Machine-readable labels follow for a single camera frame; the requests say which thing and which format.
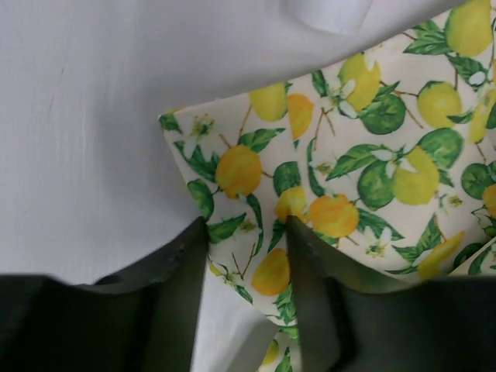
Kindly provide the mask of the lemon print skirt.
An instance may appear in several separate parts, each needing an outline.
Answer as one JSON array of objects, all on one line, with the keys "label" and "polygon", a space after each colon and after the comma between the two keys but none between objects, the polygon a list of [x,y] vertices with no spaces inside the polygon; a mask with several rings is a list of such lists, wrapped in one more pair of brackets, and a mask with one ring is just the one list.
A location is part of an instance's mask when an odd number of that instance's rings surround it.
[{"label": "lemon print skirt", "polygon": [[211,272],[279,328],[299,371],[284,227],[391,279],[495,273],[495,3],[467,1],[347,59],[164,113]]}]

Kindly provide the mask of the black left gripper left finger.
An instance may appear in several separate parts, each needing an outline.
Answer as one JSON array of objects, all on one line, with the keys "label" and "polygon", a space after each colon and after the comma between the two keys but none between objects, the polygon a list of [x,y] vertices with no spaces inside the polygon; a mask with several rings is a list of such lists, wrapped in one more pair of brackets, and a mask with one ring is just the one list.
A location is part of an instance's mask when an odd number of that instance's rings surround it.
[{"label": "black left gripper left finger", "polygon": [[3,371],[188,371],[208,251],[201,219],[94,284],[1,277]]}]

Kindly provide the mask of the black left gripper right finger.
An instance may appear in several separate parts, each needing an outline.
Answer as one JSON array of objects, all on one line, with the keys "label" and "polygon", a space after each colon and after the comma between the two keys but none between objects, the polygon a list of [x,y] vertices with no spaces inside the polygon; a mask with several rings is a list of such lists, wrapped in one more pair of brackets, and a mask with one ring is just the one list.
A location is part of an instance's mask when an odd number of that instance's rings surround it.
[{"label": "black left gripper right finger", "polygon": [[495,279],[409,284],[286,222],[305,371],[493,371]]}]

